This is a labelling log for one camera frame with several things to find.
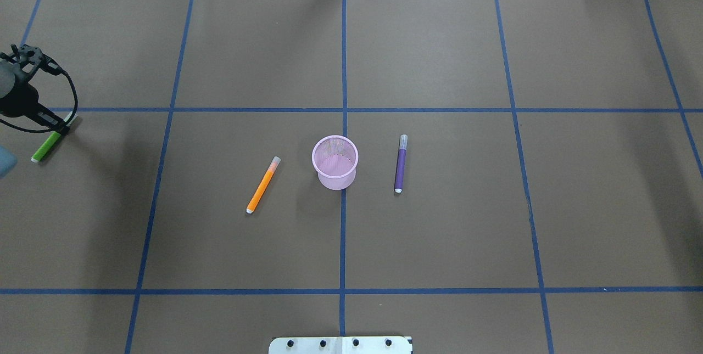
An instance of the blue grid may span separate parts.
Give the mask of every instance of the blue grid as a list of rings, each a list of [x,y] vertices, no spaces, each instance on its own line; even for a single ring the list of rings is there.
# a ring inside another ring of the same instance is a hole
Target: blue grid
[[[37,0],[30,16],[27,28],[23,35],[21,44],[27,41],[27,37],[32,28],[33,21],[37,16],[37,11],[40,8],[42,0]],[[168,112],[168,120],[166,121],[163,145],[161,146],[160,161],[156,176],[156,183],[153,192],[153,198],[150,208],[150,215],[144,240],[141,263],[135,289],[0,289],[0,295],[123,295],[133,296],[133,308],[130,318],[130,326],[128,329],[125,353],[131,351],[131,342],[133,332],[136,327],[136,317],[138,315],[139,300],[141,296],[156,296],[156,295],[336,295],[339,296],[339,331],[343,336],[345,334],[345,295],[431,295],[431,294],[539,294],[542,301],[543,320],[545,326],[545,334],[548,344],[548,352],[553,354],[553,340],[550,329],[547,294],[590,294],[590,293],[618,293],[618,292],[703,292],[703,286],[580,286],[580,287],[547,287],[544,285],[542,275],[542,263],[540,262],[539,246],[537,240],[537,229],[535,228],[534,215],[532,212],[532,200],[529,192],[529,181],[527,167],[525,166],[525,157],[522,150],[522,137],[520,136],[520,124],[517,114],[525,113],[656,113],[656,114],[679,114],[683,127],[688,136],[693,157],[703,177],[703,164],[701,163],[698,148],[693,139],[693,134],[688,125],[686,114],[700,114],[703,109],[685,109],[680,100],[678,90],[676,88],[673,75],[671,73],[668,60],[666,59],[665,51],[661,45],[659,33],[655,25],[655,19],[652,14],[649,0],[643,0],[645,9],[652,27],[652,34],[657,43],[657,48],[660,52],[661,61],[666,70],[671,90],[676,99],[676,109],[593,109],[593,108],[520,108],[515,105],[515,95],[512,89],[512,78],[510,76],[510,64],[507,56],[507,46],[505,42],[505,33],[503,31],[503,20],[500,13],[500,1],[495,0],[495,13],[498,20],[500,46],[503,52],[503,64],[505,67],[505,79],[507,81],[507,91],[510,98],[510,108],[349,108],[347,106],[347,0],[342,0],[342,108],[238,108],[238,107],[176,107],[176,96],[178,94],[178,82],[180,80],[181,67],[183,64],[183,55],[186,49],[186,41],[188,37],[188,27],[191,21],[193,11],[193,1],[188,2],[188,13],[183,29],[183,38],[181,40],[181,50],[178,56],[178,66],[176,67],[176,76],[174,79],[173,91],[171,94],[171,102],[169,107],[81,107],[83,112]],[[56,111],[70,111],[70,108],[59,107]],[[510,113],[512,115],[513,126],[515,130],[515,141],[517,146],[518,157],[520,160],[520,170],[522,172],[523,188],[525,190],[525,198],[529,211],[529,223],[532,232],[532,244],[534,251],[535,268],[537,269],[538,287],[527,288],[413,288],[413,289],[347,289],[346,287],[346,212],[347,212],[347,197],[346,191],[341,192],[341,246],[339,247],[339,289],[143,289],[144,269],[148,257],[151,232],[153,229],[154,217],[156,212],[156,204],[161,184],[161,174],[163,174],[164,161],[166,150],[168,149],[169,134],[173,114],[176,112],[322,112],[330,113],[337,112],[342,114],[342,134],[347,135],[347,115],[349,113]]]

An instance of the clear plastic object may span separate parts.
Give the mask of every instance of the clear plastic object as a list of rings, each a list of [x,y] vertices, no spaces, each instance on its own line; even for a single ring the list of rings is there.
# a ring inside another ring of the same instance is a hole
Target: clear plastic object
[[[323,186],[339,191],[351,185],[356,177],[359,152],[344,136],[327,136],[312,149],[312,166]]]

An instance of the blue object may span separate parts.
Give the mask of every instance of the blue object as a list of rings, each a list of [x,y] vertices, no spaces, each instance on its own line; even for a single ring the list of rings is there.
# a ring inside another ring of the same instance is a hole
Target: blue object
[[[0,145],[0,178],[5,177],[17,164],[17,157]]]

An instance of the wire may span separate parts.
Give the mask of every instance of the wire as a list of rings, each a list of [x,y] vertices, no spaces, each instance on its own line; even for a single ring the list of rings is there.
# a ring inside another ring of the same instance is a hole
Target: wire
[[[0,119],[0,123],[5,124],[6,126],[12,127],[12,129],[17,129],[20,132],[27,132],[27,133],[58,132],[61,129],[63,129],[63,127],[66,126],[66,123],[69,123],[70,121],[72,121],[73,118],[75,118],[75,116],[76,116],[76,112],[78,111],[78,94],[76,93],[76,86],[73,84],[73,80],[71,79],[71,76],[69,76],[66,71],[63,71],[61,74],[63,74],[66,77],[66,79],[68,80],[68,84],[71,86],[71,92],[73,93],[73,109],[72,109],[71,115],[69,116],[68,119],[63,121],[63,123],[60,123],[54,127],[50,127],[49,129],[25,129],[24,127],[15,126],[12,123],[5,121],[4,119]]]

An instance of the green marker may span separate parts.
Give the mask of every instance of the green marker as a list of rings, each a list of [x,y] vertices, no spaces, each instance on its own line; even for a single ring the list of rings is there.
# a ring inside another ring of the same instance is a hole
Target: green marker
[[[73,116],[73,119],[66,124],[66,127],[71,126],[71,123],[73,123],[73,120],[76,119],[77,115],[78,114]],[[66,118],[64,118],[64,120],[67,120],[68,118],[70,118],[70,116],[71,116],[71,113],[68,113],[68,115],[66,116]],[[35,154],[32,155],[32,162],[34,162],[36,164],[40,163],[42,161],[43,157],[45,157],[46,154],[48,154],[48,152],[51,150],[51,148],[56,144],[58,139],[61,139],[61,134],[59,132],[52,132],[51,136],[49,136],[48,139],[46,139],[46,141],[43,142],[42,146],[39,149],[37,149],[37,152],[35,152]]]

